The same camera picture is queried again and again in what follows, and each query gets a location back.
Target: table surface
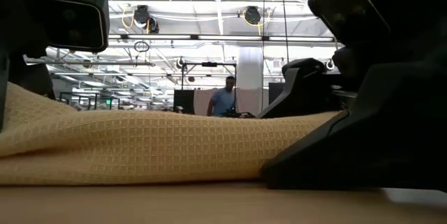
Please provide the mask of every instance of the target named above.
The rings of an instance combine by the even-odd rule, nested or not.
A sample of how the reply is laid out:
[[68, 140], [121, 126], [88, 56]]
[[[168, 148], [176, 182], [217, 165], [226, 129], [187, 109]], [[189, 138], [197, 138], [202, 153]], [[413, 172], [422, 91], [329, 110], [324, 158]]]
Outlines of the table surface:
[[447, 223], [439, 191], [276, 191], [262, 184], [0, 187], [2, 223]]

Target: white pillar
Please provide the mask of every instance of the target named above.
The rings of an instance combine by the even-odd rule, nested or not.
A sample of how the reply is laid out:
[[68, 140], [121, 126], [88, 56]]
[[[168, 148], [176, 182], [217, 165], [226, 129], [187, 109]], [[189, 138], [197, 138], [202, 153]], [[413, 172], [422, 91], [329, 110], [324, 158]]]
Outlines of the white pillar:
[[259, 47], [241, 47], [237, 58], [237, 87], [260, 89], [263, 86], [263, 54]]

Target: ceiling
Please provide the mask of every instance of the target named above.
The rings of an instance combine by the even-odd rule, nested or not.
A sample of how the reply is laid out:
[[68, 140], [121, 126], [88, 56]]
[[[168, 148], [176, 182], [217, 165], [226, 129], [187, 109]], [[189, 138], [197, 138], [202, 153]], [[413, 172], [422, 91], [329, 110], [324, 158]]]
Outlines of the ceiling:
[[[332, 37], [327, 27], [311, 13], [307, 0], [109, 0], [110, 35], [145, 33], [131, 24], [131, 16], [137, 5], [148, 5], [149, 13], [160, 27], [160, 35], [223, 35], [223, 36], [313, 36]], [[247, 6], [257, 6], [262, 16], [261, 27], [250, 26], [243, 18]], [[313, 57], [329, 59], [336, 49], [335, 43], [320, 42], [249, 42], [226, 40], [145, 40], [151, 45], [148, 52], [133, 49], [139, 40], [110, 39], [109, 48], [99, 54], [88, 52], [70, 53], [68, 50], [48, 48], [45, 60], [52, 73], [86, 89], [153, 89], [162, 90], [160, 96], [172, 97], [172, 90], [179, 88], [176, 66], [180, 57], [191, 63], [215, 61], [233, 63], [237, 61], [240, 47], [253, 46], [264, 50], [264, 86], [269, 82], [281, 81], [281, 65], [294, 59]], [[85, 60], [110, 63], [110, 65], [61, 64]], [[117, 80], [113, 76], [85, 76], [76, 73], [121, 73], [148, 74], [148, 76], [126, 76]], [[185, 82], [186, 89], [221, 87], [225, 76], [233, 74], [229, 68], [206, 68], [196, 66], [189, 75], [196, 76], [194, 83]]]

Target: person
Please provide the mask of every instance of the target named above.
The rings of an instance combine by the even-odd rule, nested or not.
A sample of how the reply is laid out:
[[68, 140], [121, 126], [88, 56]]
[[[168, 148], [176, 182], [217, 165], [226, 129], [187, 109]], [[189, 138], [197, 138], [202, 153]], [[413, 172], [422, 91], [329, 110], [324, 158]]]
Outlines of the person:
[[233, 87], [236, 79], [229, 76], [225, 80], [225, 88], [216, 90], [211, 97], [208, 105], [208, 116], [222, 117], [226, 110], [235, 107], [235, 94]]

